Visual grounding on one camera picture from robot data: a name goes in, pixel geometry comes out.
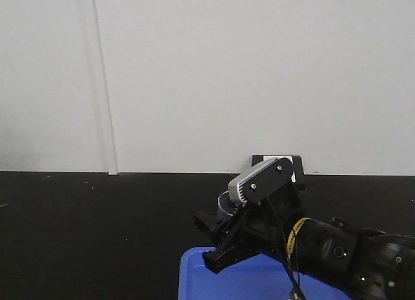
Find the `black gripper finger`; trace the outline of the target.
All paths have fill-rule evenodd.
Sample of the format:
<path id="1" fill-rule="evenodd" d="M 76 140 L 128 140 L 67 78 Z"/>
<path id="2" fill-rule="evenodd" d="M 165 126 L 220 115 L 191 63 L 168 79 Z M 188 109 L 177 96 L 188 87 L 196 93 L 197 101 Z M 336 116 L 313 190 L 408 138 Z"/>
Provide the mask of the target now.
<path id="1" fill-rule="evenodd" d="M 219 245 L 224 237 L 224 228 L 227 221 L 216 216 L 197 212 L 193 215 L 195 227 L 206 235 L 214 245 Z"/>
<path id="2" fill-rule="evenodd" d="M 202 259 L 205 267 L 215 274 L 222 270 L 258 255 L 258 250 L 242 241 L 221 243 L 214 249 L 204 251 Z"/>

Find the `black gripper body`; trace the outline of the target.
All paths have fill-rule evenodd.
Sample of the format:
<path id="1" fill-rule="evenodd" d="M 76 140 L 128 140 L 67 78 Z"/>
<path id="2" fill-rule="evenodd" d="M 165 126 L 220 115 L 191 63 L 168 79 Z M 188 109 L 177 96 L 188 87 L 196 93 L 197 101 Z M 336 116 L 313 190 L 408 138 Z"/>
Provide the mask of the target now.
<path id="1" fill-rule="evenodd" d="M 292 258 L 298 250 L 297 237 L 306 221 L 299 190 L 293 183 L 287 183 L 258 203 L 239 205 L 238 211 L 227 221 L 221 243 L 242 241 L 259 253 Z"/>

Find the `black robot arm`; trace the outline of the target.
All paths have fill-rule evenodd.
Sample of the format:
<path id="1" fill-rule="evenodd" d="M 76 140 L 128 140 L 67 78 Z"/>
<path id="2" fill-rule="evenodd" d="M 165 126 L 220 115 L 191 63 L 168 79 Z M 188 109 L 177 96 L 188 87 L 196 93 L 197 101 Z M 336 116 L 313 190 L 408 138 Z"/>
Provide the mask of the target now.
<path id="1" fill-rule="evenodd" d="M 302 273 L 351 299 L 413 299 L 414 239 L 359 229 L 333 218 L 308 218 L 292 183 L 227 219 L 196 213 L 195 226 L 213 243 L 203 253 L 214 273 L 259 254 L 278 261 L 289 277 Z"/>

